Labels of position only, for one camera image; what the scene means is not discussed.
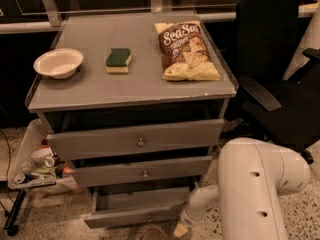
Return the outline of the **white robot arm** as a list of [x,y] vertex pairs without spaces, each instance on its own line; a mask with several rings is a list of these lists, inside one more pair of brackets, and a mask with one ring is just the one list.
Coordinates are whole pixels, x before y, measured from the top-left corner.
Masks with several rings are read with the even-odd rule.
[[280,195],[304,190],[310,168],[297,152],[251,138],[221,149],[218,183],[192,191],[174,236],[179,238],[220,204],[223,240],[288,240]]

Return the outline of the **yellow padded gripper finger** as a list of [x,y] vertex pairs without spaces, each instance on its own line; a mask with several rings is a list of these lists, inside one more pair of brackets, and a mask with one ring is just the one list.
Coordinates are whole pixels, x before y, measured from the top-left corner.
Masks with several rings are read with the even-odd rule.
[[176,238],[181,238],[182,236],[188,233],[188,230],[189,228],[187,224],[184,223],[183,221],[179,221],[174,229],[173,235]]

